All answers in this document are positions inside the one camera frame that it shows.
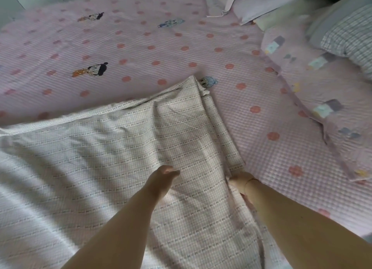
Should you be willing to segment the person's left hand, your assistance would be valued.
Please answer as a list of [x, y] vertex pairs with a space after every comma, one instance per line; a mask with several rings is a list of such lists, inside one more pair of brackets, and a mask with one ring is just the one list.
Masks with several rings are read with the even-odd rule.
[[172, 186], [173, 181], [161, 178], [161, 166], [156, 169], [147, 179], [143, 189], [156, 203], [165, 197]]

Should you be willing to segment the person's right hand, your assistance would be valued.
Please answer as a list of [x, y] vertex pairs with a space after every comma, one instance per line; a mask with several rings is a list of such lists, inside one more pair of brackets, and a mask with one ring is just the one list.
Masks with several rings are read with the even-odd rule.
[[240, 194], [246, 197], [249, 197], [252, 186], [257, 182], [261, 183], [249, 172], [236, 173], [228, 179], [229, 185], [235, 187]]

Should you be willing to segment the cream checked bed sheet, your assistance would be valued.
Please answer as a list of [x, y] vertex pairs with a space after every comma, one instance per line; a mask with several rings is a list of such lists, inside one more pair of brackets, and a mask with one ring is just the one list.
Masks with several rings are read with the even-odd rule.
[[244, 169], [193, 76], [148, 98], [0, 127], [0, 269], [59, 269], [161, 165], [142, 269], [280, 269], [268, 230], [227, 178]]

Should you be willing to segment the person's left forearm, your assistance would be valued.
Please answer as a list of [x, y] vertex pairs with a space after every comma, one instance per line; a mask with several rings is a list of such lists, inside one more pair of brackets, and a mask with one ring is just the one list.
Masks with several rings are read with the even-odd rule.
[[140, 269], [151, 215], [163, 196], [142, 188], [61, 269]]

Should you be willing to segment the person's right forearm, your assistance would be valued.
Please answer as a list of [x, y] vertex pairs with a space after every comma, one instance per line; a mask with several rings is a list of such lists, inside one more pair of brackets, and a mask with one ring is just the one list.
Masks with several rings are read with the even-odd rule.
[[342, 225], [255, 179], [244, 194], [293, 269], [372, 269], [372, 245]]

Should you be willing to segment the pink patch-print pillow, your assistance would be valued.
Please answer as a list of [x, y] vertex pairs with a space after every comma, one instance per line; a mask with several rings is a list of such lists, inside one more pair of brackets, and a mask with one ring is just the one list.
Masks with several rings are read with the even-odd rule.
[[323, 126], [347, 177], [372, 180], [372, 84], [351, 61], [310, 45], [311, 20], [299, 16], [265, 30], [262, 54], [295, 103]]

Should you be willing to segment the pink dotted quilted bedspread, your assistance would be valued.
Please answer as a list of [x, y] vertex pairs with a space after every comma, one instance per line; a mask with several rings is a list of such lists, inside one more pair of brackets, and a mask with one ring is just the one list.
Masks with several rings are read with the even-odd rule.
[[205, 10], [203, 0], [77, 0], [25, 12], [0, 32], [0, 127], [148, 98], [193, 76], [244, 168], [371, 234], [372, 183], [346, 178], [320, 125], [261, 60], [261, 32]]

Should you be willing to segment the pale green pillow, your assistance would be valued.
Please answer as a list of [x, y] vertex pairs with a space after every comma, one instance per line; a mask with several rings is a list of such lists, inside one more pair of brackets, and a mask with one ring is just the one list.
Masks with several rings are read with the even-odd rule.
[[266, 31], [291, 18], [308, 15], [330, 5], [329, 0], [294, 0], [253, 20], [260, 30]]

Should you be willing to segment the pale lilac pillow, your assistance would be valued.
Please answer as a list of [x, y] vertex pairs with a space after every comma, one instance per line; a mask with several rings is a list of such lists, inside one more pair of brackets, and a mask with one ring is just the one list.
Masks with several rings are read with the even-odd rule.
[[234, 0], [232, 12], [242, 26], [292, 1], [295, 0]]

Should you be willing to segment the grey checked pillow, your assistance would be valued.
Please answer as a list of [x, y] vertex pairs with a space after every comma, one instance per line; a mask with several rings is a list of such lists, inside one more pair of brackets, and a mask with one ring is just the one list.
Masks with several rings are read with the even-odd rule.
[[372, 0], [340, 0], [326, 8], [306, 33], [315, 48], [348, 58], [372, 82]]

